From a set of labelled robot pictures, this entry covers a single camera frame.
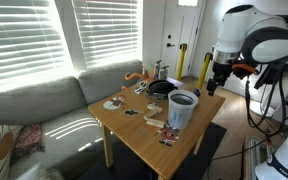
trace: table leg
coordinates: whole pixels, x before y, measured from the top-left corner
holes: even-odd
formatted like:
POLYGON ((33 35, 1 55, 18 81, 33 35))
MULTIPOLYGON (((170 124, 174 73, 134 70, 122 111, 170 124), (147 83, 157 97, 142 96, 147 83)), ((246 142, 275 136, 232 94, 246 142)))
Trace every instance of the table leg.
POLYGON ((111 131, 102 124, 103 130, 103 142, 104 142, 104 152, 105 152, 105 160, 106 167, 111 167, 113 165, 113 153, 112 153, 112 143, 111 143, 111 131))
POLYGON ((202 139, 203 139, 203 137, 204 137, 204 133, 205 133, 205 131, 203 132, 203 134, 201 135, 201 137, 200 137, 200 138, 197 140, 197 142, 196 142, 196 145, 195 145, 195 148, 194 148, 194 152, 193 152, 194 155, 197 155, 197 151, 198 151, 198 149, 200 148, 202 139))

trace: doorway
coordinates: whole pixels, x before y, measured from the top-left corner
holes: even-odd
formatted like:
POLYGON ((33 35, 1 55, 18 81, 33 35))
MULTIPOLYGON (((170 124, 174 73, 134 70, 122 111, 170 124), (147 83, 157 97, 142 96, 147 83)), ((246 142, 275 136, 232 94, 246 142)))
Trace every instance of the doorway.
POLYGON ((187 76, 194 58, 197 31, 204 0, 197 6, 181 6, 178 0, 166 0, 162 39, 162 66, 169 66, 168 76, 176 78, 180 57, 180 44, 187 44, 182 77, 187 76))

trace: window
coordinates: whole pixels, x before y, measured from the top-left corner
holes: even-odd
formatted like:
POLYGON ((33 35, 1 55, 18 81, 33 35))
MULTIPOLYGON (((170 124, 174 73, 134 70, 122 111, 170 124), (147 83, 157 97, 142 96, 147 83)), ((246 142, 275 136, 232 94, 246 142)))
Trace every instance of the window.
POLYGON ((87 67, 141 59, 141 0, 73 0, 87 67))
POLYGON ((197 6, 198 0, 178 0, 180 6, 197 6))
POLYGON ((0 0, 0 90, 71 71, 53 0, 0 0))

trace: wooden table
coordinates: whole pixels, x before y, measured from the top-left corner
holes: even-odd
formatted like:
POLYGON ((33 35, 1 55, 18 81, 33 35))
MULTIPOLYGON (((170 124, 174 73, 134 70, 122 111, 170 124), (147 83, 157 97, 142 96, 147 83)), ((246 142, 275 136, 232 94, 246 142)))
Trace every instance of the wooden table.
MULTIPOLYGON (((175 84, 179 89, 186 89, 192 92, 194 88, 174 79, 168 78, 167 80, 175 84)), ((203 91, 188 126, 180 130, 179 139, 169 147, 159 143, 161 136, 157 132, 160 128, 146 124, 146 120, 143 118, 145 114, 151 111, 147 108, 147 103, 155 102, 159 107, 163 108, 163 111, 155 115, 154 119, 166 121, 168 100, 158 101, 152 99, 146 92, 137 95, 134 90, 138 86, 129 87, 88 107, 89 111, 102 123, 106 165, 107 167, 113 165, 110 139, 110 132, 112 131, 159 174, 159 179, 171 179, 194 145, 196 145, 194 154, 197 153, 204 131, 225 99, 217 95, 211 97, 206 91, 203 91), (116 96, 125 96, 125 104, 122 105, 123 109, 108 110, 103 108, 103 104, 106 101, 116 96), (127 116, 124 114, 127 109, 137 110, 140 114, 127 116)))

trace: white robot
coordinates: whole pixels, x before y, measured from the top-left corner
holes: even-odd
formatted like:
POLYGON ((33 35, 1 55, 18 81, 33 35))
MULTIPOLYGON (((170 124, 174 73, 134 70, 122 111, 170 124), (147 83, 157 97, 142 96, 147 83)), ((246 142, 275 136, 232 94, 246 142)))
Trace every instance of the white robot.
MULTIPOLYGON (((252 5, 232 8, 222 19, 213 54, 214 76, 207 86, 210 95, 217 86, 224 86, 232 72, 243 79, 256 72, 259 64, 287 62, 288 23, 252 5)), ((260 180, 288 179, 288 138, 255 173, 260 180)))

